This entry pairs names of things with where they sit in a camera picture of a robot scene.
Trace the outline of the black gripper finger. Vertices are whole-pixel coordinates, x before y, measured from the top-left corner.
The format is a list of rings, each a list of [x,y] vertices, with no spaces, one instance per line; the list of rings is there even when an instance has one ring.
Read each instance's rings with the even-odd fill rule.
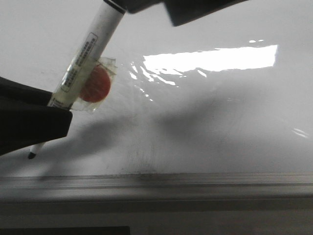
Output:
[[[0,78],[0,154],[66,137],[70,111],[48,107],[51,92]]]
[[[173,26],[180,26],[213,12],[242,3],[242,0],[112,0],[121,13],[135,14],[155,4],[163,3]]]

